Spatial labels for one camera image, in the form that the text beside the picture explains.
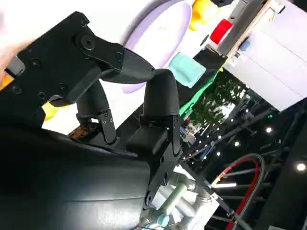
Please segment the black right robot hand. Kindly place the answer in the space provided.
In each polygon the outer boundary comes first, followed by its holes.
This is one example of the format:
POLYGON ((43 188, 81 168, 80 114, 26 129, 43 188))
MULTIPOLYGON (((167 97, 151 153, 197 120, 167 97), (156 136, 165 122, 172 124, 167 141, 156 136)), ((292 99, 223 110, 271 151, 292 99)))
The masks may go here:
POLYGON ((0 92, 3 230, 164 227, 148 210, 180 156, 173 73, 94 35, 74 12, 22 49, 0 92), (140 127, 119 138, 101 80, 146 83, 140 127))

